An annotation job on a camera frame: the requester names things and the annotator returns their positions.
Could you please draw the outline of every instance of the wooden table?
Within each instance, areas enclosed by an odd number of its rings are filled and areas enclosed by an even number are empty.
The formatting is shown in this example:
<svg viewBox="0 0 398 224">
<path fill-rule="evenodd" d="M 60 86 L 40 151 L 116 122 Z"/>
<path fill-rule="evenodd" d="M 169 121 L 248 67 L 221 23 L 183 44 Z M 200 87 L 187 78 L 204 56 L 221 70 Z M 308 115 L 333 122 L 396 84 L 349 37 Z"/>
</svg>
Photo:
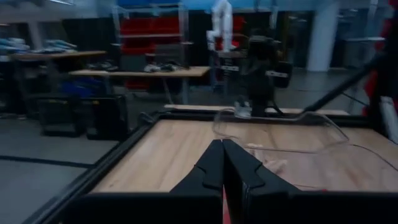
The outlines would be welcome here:
<svg viewBox="0 0 398 224">
<path fill-rule="evenodd" d="M 323 113 L 343 114 L 344 111 L 324 110 Z M 331 153 L 317 155 L 281 150 L 317 152 L 338 140 L 333 130 L 317 126 L 223 123 L 219 131 L 239 136 L 246 144 L 275 149 L 246 150 L 263 162 L 287 160 L 278 175 L 300 189 L 397 191 L 398 172 L 361 147 L 377 152 L 396 167 L 398 147 L 371 129 L 342 130 L 349 137 L 349 144 L 331 148 Z M 93 191 L 168 192 L 190 172 L 209 143 L 217 137 L 212 131 L 212 122 L 159 121 Z"/>
<path fill-rule="evenodd" d="M 177 70 L 174 72 L 107 72 L 96 70 L 79 70 L 70 72 L 70 75 L 81 76 L 102 76 L 105 77 L 106 89 L 111 93 L 112 86 L 110 77 L 164 77 L 164 78 L 182 78 L 182 101 L 188 104 L 189 78 L 202 77 L 209 70 L 209 67 L 191 67 L 189 70 Z"/>
<path fill-rule="evenodd" d="M 51 86 L 51 91 L 53 93 L 58 92 L 59 83 L 60 83 L 60 74 L 58 72 L 57 66 L 54 63 L 54 60 L 60 58 L 77 58 L 77 57 L 92 57 L 92 56 L 101 56 L 106 54 L 105 51 L 84 51 L 84 52 L 64 52 L 64 53 L 56 53 L 56 54 L 13 54 L 10 55 L 10 58 L 14 61 L 14 66 L 16 68 L 15 76 L 16 80 L 19 84 L 19 89 L 21 91 L 22 98 L 25 101 L 25 105 L 27 108 L 27 113 L 33 113 L 32 103 L 30 102 L 30 91 L 28 88 L 28 84 L 26 83 L 25 73 L 23 70 L 24 62 L 28 61 L 44 61 L 47 67 L 48 79 Z"/>
<path fill-rule="evenodd" d="M 55 58 L 65 58 L 65 57 L 84 57 L 84 56 L 93 56 L 93 55 L 104 55 L 106 54 L 103 50 L 95 50 L 95 51 L 84 51 L 84 52 L 64 52 L 64 53 L 55 53 L 55 54 L 36 54 L 36 53 L 28 53 L 28 54 L 13 54 L 11 58 L 18 60 L 44 60 L 44 59 L 55 59 Z"/>
</svg>

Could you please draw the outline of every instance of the blue bin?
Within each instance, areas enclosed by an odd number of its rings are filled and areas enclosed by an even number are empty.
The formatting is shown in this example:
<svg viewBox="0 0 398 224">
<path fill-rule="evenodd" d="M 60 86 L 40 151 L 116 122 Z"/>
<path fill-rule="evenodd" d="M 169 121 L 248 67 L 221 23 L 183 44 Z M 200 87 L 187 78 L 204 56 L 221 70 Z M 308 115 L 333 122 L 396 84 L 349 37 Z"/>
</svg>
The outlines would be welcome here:
<svg viewBox="0 0 398 224">
<path fill-rule="evenodd" d="M 179 0 L 152 0 L 152 4 L 177 4 Z"/>
<path fill-rule="evenodd" d="M 118 6 L 145 6 L 152 3 L 152 0 L 118 0 Z"/>
</svg>

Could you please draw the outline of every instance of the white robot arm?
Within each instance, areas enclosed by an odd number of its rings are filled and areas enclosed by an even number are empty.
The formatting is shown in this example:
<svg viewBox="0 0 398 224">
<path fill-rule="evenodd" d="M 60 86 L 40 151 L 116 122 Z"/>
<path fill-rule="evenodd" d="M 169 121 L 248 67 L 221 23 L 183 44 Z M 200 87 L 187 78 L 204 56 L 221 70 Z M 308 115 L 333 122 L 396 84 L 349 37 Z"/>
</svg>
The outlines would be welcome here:
<svg viewBox="0 0 398 224">
<path fill-rule="evenodd" d="M 232 46 L 232 5 L 228 0 L 217 0 L 211 9 L 213 30 L 207 31 L 209 50 L 215 50 L 215 38 L 223 37 L 223 52 L 229 52 Z"/>
</svg>

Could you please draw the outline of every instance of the black crate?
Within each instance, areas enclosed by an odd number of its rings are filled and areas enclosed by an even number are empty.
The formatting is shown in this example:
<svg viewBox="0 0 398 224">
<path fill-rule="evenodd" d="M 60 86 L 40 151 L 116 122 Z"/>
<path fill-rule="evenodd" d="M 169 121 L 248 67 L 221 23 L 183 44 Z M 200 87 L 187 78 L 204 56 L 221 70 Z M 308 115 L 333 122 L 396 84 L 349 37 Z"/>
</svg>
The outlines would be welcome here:
<svg viewBox="0 0 398 224">
<path fill-rule="evenodd" d="M 85 131 L 77 109 L 77 97 L 48 95 L 36 98 L 42 134 L 46 136 L 78 137 Z"/>
<path fill-rule="evenodd" d="M 129 131 L 126 98 L 122 95 L 81 99 L 87 138 L 123 140 Z"/>
</svg>

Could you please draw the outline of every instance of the black equipment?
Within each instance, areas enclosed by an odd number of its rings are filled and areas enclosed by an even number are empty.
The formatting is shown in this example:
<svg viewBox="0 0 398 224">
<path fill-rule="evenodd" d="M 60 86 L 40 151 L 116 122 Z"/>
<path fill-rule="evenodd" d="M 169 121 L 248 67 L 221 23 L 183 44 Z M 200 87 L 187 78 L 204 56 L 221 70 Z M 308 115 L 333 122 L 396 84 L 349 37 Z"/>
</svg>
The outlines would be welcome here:
<svg viewBox="0 0 398 224">
<path fill-rule="evenodd" d="M 122 72 L 143 72 L 146 65 L 145 55 L 122 55 L 119 69 Z"/>
<path fill-rule="evenodd" d="M 25 114 L 25 103 L 14 73 L 15 68 L 12 62 L 0 62 L 0 101 L 2 101 L 0 112 Z"/>
<path fill-rule="evenodd" d="M 78 137 L 85 126 L 78 114 L 80 100 L 66 95 L 46 94 L 35 98 L 42 134 Z"/>
<path fill-rule="evenodd" d="M 252 101 L 251 116 L 266 116 L 266 108 L 273 108 L 283 115 L 275 103 L 275 86 L 287 88 L 292 76 L 293 66 L 280 63 L 277 55 L 277 43 L 267 37 L 267 32 L 254 29 L 249 38 L 248 62 L 243 68 L 247 80 L 248 98 Z"/>
<path fill-rule="evenodd" d="M 129 132 L 126 99 L 122 95 L 81 99 L 88 139 L 122 140 Z"/>
</svg>

